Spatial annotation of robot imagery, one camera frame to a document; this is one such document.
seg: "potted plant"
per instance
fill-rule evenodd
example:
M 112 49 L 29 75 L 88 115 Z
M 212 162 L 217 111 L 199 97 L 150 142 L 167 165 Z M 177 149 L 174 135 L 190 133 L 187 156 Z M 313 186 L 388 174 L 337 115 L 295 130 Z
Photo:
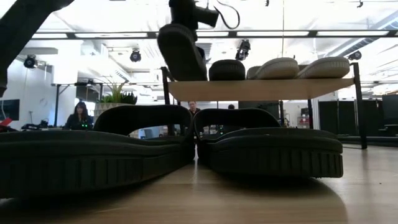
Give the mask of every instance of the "potted plant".
M 117 106 L 135 105 L 137 103 L 138 97 L 134 96 L 132 91 L 122 91 L 124 84 L 117 85 L 113 83 L 112 85 L 108 85 L 111 89 L 111 94 L 104 96 L 101 101 L 95 104 L 94 122 L 108 109 Z

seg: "computer monitor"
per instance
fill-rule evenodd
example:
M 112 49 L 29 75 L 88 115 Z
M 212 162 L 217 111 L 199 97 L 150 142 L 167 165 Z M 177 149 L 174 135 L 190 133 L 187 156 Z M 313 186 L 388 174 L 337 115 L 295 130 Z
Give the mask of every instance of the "computer monitor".
M 13 121 L 19 120 L 19 100 L 0 100 L 0 121 L 4 121 L 6 118 Z

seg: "green plant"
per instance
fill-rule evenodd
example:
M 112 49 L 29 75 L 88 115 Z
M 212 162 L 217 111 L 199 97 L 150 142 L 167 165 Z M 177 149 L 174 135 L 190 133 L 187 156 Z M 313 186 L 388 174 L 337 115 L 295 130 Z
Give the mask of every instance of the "green plant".
M 137 103 L 138 96 L 134 96 L 133 92 L 122 93 L 121 103 L 127 103 L 135 105 Z
M 138 97 L 134 96 L 133 92 L 131 91 L 130 92 L 122 91 L 122 88 L 126 83 L 127 82 L 122 83 L 120 85 L 116 83 L 112 83 L 110 85 L 107 84 L 107 86 L 111 89 L 111 94 L 104 96 L 99 103 L 126 103 L 126 104 L 135 105 L 137 103 Z

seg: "camera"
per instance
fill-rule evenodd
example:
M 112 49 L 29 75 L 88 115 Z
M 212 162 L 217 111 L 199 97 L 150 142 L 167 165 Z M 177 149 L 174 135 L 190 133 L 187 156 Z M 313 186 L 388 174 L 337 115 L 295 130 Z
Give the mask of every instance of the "camera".
M 130 55 L 130 60 L 132 62 L 139 62 L 141 61 L 141 54 L 139 53 L 139 49 L 133 49 Z
M 236 52 L 235 59 L 240 61 L 246 59 L 246 57 L 249 56 L 249 50 L 250 50 L 249 40 L 242 40 L 238 48 L 238 51 Z
M 348 56 L 348 60 L 359 60 L 362 58 L 362 53 L 360 51 L 355 51 Z
M 24 66 L 25 68 L 37 68 L 39 65 L 38 61 L 36 60 L 36 55 L 28 55 L 25 59 Z

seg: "black strap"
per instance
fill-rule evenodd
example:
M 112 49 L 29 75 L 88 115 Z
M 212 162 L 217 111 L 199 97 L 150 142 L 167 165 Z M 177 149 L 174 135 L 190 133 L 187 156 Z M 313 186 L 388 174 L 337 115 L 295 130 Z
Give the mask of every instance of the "black strap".
M 221 11 L 218 10 L 216 6 L 214 6 L 214 8 L 216 9 L 216 11 L 220 14 L 221 19 L 222 19 L 223 22 L 224 22 L 224 25 L 225 25 L 228 29 L 236 29 L 236 28 L 238 28 L 239 25 L 241 24 L 241 15 L 239 14 L 238 10 L 236 10 L 233 6 L 230 6 L 230 5 L 227 5 L 227 4 L 225 4 L 225 3 L 220 2 L 220 0 L 217 0 L 217 2 L 218 2 L 220 5 L 222 5 L 222 6 L 230 7 L 231 9 L 233 9 L 233 10 L 236 12 L 236 15 L 238 16 L 238 24 L 237 24 L 235 27 L 230 27 L 230 26 L 228 25 L 228 23 L 225 21 L 225 18 L 224 18 L 224 16 L 223 16 L 223 14 L 221 13 Z
M 192 115 L 177 105 L 118 106 L 102 113 L 94 125 L 94 131 L 127 136 L 141 128 L 180 124 L 192 132 Z
M 199 111 L 194 119 L 195 132 L 209 125 L 230 125 L 242 128 L 280 127 L 279 122 L 265 110 L 257 108 L 245 109 L 205 109 Z

